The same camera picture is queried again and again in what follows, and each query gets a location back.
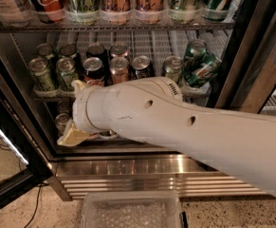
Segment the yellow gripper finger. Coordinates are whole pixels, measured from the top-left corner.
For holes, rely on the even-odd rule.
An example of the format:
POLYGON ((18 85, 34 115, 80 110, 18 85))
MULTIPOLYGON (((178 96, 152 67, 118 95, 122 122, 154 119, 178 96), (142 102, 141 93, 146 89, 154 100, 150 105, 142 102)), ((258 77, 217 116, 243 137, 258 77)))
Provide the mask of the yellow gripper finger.
POLYGON ((74 80, 71 82, 71 85, 74 87, 74 94, 78 95, 84 88, 86 88, 87 83, 81 80, 74 80))
POLYGON ((86 140, 94 138, 94 133, 81 131, 76 127, 73 120, 70 119, 65 126, 63 135, 57 140, 57 144, 61 146, 73 147, 86 140))

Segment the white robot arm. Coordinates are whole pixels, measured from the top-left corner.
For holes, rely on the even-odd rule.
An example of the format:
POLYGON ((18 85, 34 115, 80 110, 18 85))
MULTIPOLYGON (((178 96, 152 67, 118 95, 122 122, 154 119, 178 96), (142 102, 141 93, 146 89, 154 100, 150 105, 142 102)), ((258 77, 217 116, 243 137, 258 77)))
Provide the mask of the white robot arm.
POLYGON ((186 154, 276 198, 276 116, 185 103, 178 85, 162 76, 72 85, 72 118, 57 144, 76 146, 112 130, 186 154))

